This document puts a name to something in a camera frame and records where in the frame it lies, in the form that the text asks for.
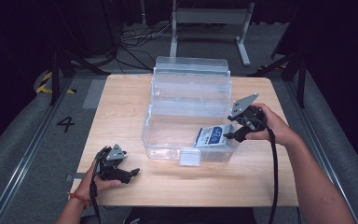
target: black curtain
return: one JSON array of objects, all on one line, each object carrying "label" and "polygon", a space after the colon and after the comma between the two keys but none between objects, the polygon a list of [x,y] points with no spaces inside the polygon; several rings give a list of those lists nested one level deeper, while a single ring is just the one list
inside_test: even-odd
[{"label": "black curtain", "polygon": [[122,10],[120,17],[128,26],[142,23],[142,10],[139,0],[119,0]]},{"label": "black curtain", "polygon": [[49,49],[26,1],[0,1],[0,135],[36,93]]},{"label": "black curtain", "polygon": [[301,4],[276,53],[300,49],[306,50],[307,69],[358,154],[358,3]]}]

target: wooden table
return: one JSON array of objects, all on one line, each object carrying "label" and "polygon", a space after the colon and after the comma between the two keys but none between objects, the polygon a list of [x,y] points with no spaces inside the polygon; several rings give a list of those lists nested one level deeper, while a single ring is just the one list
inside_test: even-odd
[{"label": "wooden table", "polygon": [[[142,130],[150,104],[151,75],[111,75],[89,131],[77,168],[85,173],[103,147],[119,144],[128,157],[119,168],[141,168],[130,184],[99,194],[98,204],[122,206],[271,206],[273,161],[268,141],[243,141],[229,162],[203,162],[198,167],[178,161],[151,160],[145,154]],[[284,117],[271,82],[263,77],[232,77],[232,99],[254,92],[257,102]],[[278,205],[298,206],[293,170],[286,150],[277,145]],[[80,180],[75,179],[72,191]]]}]

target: metal leg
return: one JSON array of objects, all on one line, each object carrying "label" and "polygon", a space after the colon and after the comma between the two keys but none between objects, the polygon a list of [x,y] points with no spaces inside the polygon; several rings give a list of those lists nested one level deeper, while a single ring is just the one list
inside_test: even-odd
[{"label": "metal leg", "polygon": [[244,20],[243,26],[242,26],[242,34],[241,34],[241,36],[236,37],[238,50],[240,51],[243,65],[245,65],[247,67],[251,65],[251,62],[249,60],[248,53],[246,52],[246,48],[245,48],[243,42],[245,40],[246,33],[248,32],[249,23],[252,18],[254,6],[255,6],[255,3],[249,4],[248,10],[246,12],[245,20]]},{"label": "metal leg", "polygon": [[62,49],[62,53],[65,53],[71,59],[73,59],[73,60],[77,61],[78,63],[82,64],[83,66],[85,66],[86,68],[88,68],[89,70],[94,72],[95,74],[98,74],[98,75],[110,75],[109,72],[105,72],[104,70],[101,70],[100,68],[98,68],[95,65],[87,62],[86,60],[78,57],[77,55],[75,55],[74,53],[72,53],[72,52],[70,52],[68,50]]},{"label": "metal leg", "polygon": [[292,81],[301,67],[302,55],[295,54],[284,68],[281,78],[283,81]]},{"label": "metal leg", "polygon": [[60,68],[59,55],[57,50],[54,50],[51,56],[51,80],[52,80],[52,95],[50,105],[54,105],[60,95]]},{"label": "metal leg", "polygon": [[178,36],[176,34],[176,0],[172,3],[172,40],[170,57],[176,57],[176,50],[178,48]]},{"label": "metal leg", "polygon": [[275,68],[281,66],[282,64],[290,62],[290,60],[292,60],[292,58],[294,58],[295,56],[296,56],[295,54],[286,55],[283,58],[281,58],[280,60],[276,61],[275,63],[270,64],[269,66],[267,66],[263,70],[257,71],[257,72],[255,72],[253,74],[248,75],[248,77],[263,77],[268,72],[274,70]]},{"label": "metal leg", "polygon": [[304,87],[305,87],[305,75],[306,75],[307,62],[304,56],[301,57],[301,65],[298,71],[298,83],[297,83],[297,100],[301,108],[304,108]]}]

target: person's arm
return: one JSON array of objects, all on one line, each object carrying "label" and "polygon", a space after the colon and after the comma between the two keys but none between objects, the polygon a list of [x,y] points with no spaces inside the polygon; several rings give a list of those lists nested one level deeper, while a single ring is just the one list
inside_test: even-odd
[{"label": "person's arm", "polygon": [[[92,172],[94,170],[95,161],[92,163],[91,167],[85,173],[83,179],[81,180],[79,186],[74,191],[74,194],[80,196],[83,200],[89,202],[90,201],[90,183]],[[97,185],[97,190],[100,192],[104,189],[111,189],[121,184],[119,180],[107,180],[103,181],[99,176],[95,176],[95,184]],[[80,223],[80,219],[84,210],[85,204],[81,202],[81,200],[77,198],[70,198],[63,208],[60,216],[57,219],[57,224],[72,224],[72,223]]]},{"label": "person's arm", "polygon": [[[310,154],[302,138],[266,105],[254,104],[267,117],[277,144],[284,146],[295,175],[298,203],[308,223],[354,223],[339,191]],[[246,134],[246,139],[269,140],[267,131]]]}]

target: plastic box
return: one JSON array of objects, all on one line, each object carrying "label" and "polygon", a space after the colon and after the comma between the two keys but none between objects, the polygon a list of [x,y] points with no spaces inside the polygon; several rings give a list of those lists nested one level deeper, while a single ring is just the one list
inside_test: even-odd
[{"label": "plastic box", "polygon": [[195,147],[200,129],[224,125],[232,107],[231,80],[226,60],[158,57],[152,78],[151,104],[146,111],[143,142],[150,159],[229,161],[238,144]]}]

